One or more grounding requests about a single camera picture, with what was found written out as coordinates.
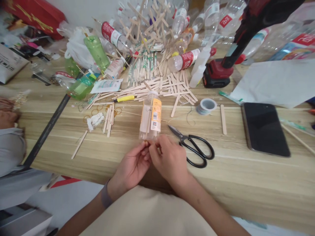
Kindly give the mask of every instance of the scissors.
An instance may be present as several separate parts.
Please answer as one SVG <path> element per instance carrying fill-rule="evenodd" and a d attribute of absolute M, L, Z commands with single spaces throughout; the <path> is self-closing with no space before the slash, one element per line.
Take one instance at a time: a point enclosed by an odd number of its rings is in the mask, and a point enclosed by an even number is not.
<path fill-rule="evenodd" d="M 212 160 L 214 158 L 214 150 L 213 150 L 213 147 L 210 145 L 210 143 L 208 143 L 205 139 L 201 138 L 201 137 L 198 137 L 198 136 L 194 136 L 194 135 L 188 135 L 188 136 L 185 136 L 185 135 L 182 135 L 181 132 L 179 132 L 176 128 L 174 128 L 173 126 L 168 126 L 171 131 L 177 136 L 180 138 L 180 142 L 179 142 L 179 145 L 181 146 L 185 146 L 187 147 L 188 149 L 190 149 L 191 151 L 193 151 L 194 153 L 196 153 L 198 156 L 200 156 L 203 160 L 203 164 L 196 164 L 196 163 L 193 163 L 191 160 L 187 158 L 187 161 L 189 162 L 189 164 L 191 164 L 192 166 L 194 167 L 197 167 L 197 168 L 205 168 L 207 166 L 207 160 Z M 198 147 L 198 145 L 193 141 L 193 138 L 194 139 L 199 139 L 201 141 L 203 141 L 210 149 L 210 152 L 211 152 L 211 156 L 206 156 L 201 150 L 200 148 Z M 189 145 L 187 145 L 185 143 L 185 140 L 188 139 L 196 149 L 190 147 Z"/>

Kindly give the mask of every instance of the smartphone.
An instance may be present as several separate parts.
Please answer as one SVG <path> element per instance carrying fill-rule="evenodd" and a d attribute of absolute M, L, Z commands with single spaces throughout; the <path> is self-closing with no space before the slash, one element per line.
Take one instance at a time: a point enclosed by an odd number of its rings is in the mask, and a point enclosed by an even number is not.
<path fill-rule="evenodd" d="M 249 149 L 281 157 L 291 156 L 275 106 L 243 103 L 242 114 Z"/>

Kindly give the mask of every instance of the thread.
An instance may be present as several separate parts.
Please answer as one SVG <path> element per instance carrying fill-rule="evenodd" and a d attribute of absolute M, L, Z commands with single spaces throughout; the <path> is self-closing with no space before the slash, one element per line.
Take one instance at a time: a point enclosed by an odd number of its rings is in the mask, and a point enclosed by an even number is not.
<path fill-rule="evenodd" d="M 210 99 L 210 98 L 205 98 L 202 99 L 200 104 L 196 107 L 196 112 L 199 115 L 209 115 L 213 110 L 217 108 L 217 103 Z"/>

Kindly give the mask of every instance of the black scissors handle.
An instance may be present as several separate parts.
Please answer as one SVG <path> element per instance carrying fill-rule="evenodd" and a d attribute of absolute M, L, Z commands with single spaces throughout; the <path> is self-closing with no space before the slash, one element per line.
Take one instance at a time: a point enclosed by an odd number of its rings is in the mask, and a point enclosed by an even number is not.
<path fill-rule="evenodd" d="M 201 141 L 203 141 L 210 149 L 211 151 L 211 156 L 206 156 L 202 151 L 201 149 L 198 147 L 198 145 L 193 141 L 193 138 L 195 139 L 199 139 Z M 196 149 L 190 147 L 189 145 L 187 145 L 184 141 L 188 139 Z M 203 164 L 202 165 L 199 165 L 199 164 L 196 164 L 196 163 L 193 163 L 191 160 L 189 160 L 187 158 L 187 161 L 194 167 L 197 167 L 197 168 L 205 168 L 207 166 L 207 160 L 212 160 L 215 156 L 214 154 L 214 150 L 213 150 L 213 147 L 211 146 L 210 143 L 208 143 L 205 139 L 201 138 L 201 137 L 198 137 L 198 136 L 194 136 L 194 135 L 190 135 L 187 137 L 183 137 L 183 139 L 180 140 L 180 143 L 179 143 L 181 146 L 185 146 L 187 147 L 189 150 L 191 150 L 192 152 L 196 153 L 198 156 L 200 156 L 203 160 Z"/>

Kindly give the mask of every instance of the scissor blade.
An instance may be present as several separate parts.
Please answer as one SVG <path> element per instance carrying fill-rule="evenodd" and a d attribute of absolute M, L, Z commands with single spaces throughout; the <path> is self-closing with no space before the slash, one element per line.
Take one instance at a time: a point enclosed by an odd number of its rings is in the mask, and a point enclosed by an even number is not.
<path fill-rule="evenodd" d="M 173 126 L 168 126 L 170 128 L 170 130 L 177 136 L 180 138 L 181 132 L 179 132 L 176 128 L 174 128 Z"/>

